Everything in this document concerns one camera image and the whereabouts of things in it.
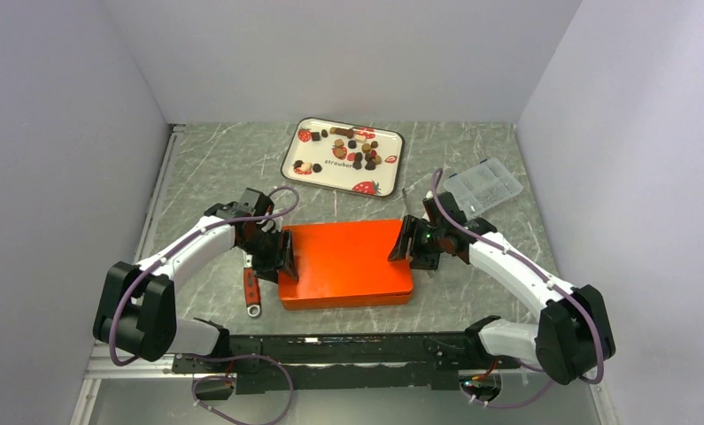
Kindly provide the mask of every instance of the orange tool handle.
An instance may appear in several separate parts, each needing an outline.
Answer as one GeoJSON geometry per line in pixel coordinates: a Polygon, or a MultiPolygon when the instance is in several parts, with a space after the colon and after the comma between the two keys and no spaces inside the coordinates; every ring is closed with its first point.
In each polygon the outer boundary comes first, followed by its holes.
{"type": "Polygon", "coordinates": [[[244,270],[244,304],[249,307],[251,305],[260,305],[260,287],[258,286],[258,277],[251,268],[244,270]]]}

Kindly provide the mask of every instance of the plastic container lid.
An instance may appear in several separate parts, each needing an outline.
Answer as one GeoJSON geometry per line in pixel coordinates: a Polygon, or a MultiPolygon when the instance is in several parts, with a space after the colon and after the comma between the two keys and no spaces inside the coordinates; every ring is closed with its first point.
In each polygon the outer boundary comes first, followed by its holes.
{"type": "Polygon", "coordinates": [[[523,190],[514,175],[495,158],[489,158],[467,171],[452,175],[443,185],[453,194],[467,220],[475,219],[523,190]]]}

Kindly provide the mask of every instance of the gray marble tabletop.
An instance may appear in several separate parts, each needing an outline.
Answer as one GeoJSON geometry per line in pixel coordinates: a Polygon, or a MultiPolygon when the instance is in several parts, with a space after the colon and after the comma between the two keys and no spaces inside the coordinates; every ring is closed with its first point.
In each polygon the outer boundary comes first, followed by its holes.
{"type": "MultiPolygon", "coordinates": [[[[445,175],[466,170],[483,158],[497,158],[523,184],[518,197],[483,216],[519,251],[556,273],[542,220],[515,140],[514,127],[487,122],[362,122],[405,139],[396,193],[387,198],[362,197],[286,181],[279,171],[295,130],[289,122],[237,122],[188,125],[159,215],[154,249],[164,248],[190,229],[215,203],[237,200],[244,188],[268,192],[290,184],[301,202],[285,224],[403,218],[406,189],[414,215],[427,193],[432,171],[445,175]]],[[[277,195],[276,208],[291,195],[277,195]]],[[[177,295],[181,317],[220,323],[233,333],[338,333],[463,330],[474,321],[497,314],[511,321],[533,321],[527,309],[488,274],[443,256],[433,277],[413,271],[414,294],[407,305],[305,310],[282,308],[276,286],[262,282],[263,314],[247,316],[242,286],[243,256],[239,250],[219,256],[196,274],[177,295]]]]}

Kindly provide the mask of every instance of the orange box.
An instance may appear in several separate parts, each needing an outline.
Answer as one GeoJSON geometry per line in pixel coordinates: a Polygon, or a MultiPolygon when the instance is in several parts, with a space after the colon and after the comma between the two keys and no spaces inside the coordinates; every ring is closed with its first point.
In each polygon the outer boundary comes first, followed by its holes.
{"type": "Polygon", "coordinates": [[[414,280],[408,261],[388,262],[401,220],[300,224],[291,230],[299,282],[279,274],[287,310],[402,305],[414,280]]]}

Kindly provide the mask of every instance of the gray wall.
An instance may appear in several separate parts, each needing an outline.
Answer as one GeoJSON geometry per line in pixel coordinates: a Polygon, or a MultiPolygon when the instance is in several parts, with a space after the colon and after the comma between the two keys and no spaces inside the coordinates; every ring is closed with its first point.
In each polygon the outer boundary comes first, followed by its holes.
{"type": "Polygon", "coordinates": [[[563,277],[605,294],[623,423],[704,423],[704,0],[584,0],[518,129],[563,277]]]}
{"type": "Polygon", "coordinates": [[[104,0],[169,122],[516,122],[580,0],[104,0]]]}
{"type": "Polygon", "coordinates": [[[0,423],[67,423],[166,123],[96,0],[0,0],[0,423]]]}

